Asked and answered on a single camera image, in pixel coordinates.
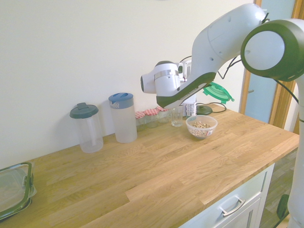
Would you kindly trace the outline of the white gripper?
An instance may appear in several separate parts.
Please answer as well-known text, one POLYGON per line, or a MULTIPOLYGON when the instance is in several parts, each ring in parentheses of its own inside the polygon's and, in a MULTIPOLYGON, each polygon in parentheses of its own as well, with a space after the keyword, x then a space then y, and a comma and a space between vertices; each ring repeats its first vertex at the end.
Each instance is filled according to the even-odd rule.
POLYGON ((186 82, 190 76, 191 60, 183 60, 178 64, 178 73, 180 82, 186 82))

